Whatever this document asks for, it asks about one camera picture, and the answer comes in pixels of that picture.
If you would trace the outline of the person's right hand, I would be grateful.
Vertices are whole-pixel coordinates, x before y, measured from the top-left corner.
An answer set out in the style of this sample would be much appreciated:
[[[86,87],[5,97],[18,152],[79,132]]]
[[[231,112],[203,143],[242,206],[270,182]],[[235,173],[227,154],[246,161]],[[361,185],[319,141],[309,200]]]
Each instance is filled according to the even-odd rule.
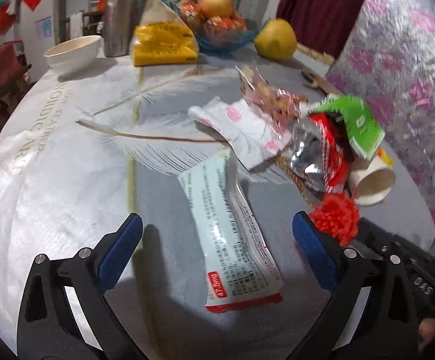
[[[431,343],[435,337],[435,319],[425,318],[418,327],[418,351],[422,350]]]

